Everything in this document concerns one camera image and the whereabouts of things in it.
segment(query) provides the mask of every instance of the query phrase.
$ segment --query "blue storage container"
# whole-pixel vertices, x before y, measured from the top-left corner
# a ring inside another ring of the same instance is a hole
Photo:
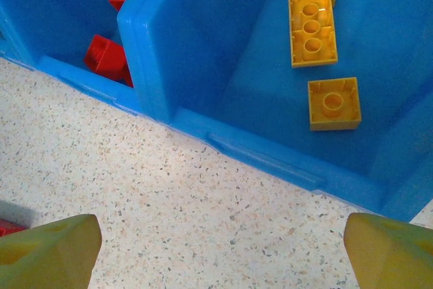
[[[0,56],[146,114],[134,89],[93,74],[83,62],[94,35],[121,42],[116,15],[108,0],[0,0]]]
[[[433,198],[433,0],[337,0],[339,62],[297,69],[288,0],[127,0],[118,25],[107,0],[0,8],[23,62],[228,156],[402,221]],[[82,63],[117,26],[134,90]],[[363,122],[310,132],[307,82],[350,76]]]

